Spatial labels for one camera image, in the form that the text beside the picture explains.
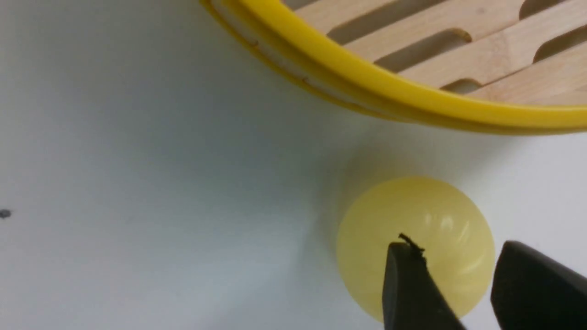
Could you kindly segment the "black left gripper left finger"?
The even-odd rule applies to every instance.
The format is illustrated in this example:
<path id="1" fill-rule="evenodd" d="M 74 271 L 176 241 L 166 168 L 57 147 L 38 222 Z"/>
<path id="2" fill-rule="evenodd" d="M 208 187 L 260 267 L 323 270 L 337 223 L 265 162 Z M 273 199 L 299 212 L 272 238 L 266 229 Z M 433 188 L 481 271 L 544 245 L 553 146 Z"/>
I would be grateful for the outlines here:
<path id="1" fill-rule="evenodd" d="M 386 330 L 464 330 L 427 267 L 425 249 L 400 233 L 388 245 L 382 291 Z"/>

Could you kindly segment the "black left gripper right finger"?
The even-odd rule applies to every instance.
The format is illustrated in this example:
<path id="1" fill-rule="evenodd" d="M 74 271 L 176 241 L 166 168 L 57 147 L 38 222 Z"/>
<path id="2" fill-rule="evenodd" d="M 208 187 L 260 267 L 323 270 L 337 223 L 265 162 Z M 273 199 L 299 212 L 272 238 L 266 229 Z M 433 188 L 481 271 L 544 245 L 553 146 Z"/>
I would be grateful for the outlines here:
<path id="1" fill-rule="evenodd" d="M 503 244 L 490 295 L 502 330 L 584 330 L 587 280 L 516 241 Z"/>

